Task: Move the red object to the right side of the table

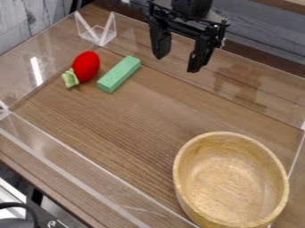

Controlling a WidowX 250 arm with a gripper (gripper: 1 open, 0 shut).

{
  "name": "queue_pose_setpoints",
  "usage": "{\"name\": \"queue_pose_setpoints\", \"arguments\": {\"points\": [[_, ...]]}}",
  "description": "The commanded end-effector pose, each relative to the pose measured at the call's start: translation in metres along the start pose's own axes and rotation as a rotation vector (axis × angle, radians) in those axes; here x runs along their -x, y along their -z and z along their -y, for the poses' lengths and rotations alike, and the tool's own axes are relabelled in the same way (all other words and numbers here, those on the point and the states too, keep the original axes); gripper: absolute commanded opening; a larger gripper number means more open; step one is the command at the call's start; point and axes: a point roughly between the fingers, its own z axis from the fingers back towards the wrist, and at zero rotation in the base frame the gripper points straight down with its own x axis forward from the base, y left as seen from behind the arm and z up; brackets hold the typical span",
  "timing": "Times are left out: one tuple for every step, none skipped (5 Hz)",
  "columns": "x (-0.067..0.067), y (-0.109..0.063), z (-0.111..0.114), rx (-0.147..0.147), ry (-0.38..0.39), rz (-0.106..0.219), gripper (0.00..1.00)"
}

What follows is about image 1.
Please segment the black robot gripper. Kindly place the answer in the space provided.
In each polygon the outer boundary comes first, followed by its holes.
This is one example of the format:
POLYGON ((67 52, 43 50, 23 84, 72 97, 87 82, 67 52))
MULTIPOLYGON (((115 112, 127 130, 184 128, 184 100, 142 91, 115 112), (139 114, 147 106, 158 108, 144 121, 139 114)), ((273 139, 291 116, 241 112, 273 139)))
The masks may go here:
POLYGON ((195 41, 187 71, 195 73, 208 63, 218 38, 223 38, 229 20, 216 14, 212 0, 148 0, 147 22, 152 53, 158 60, 171 50, 174 32, 195 41))

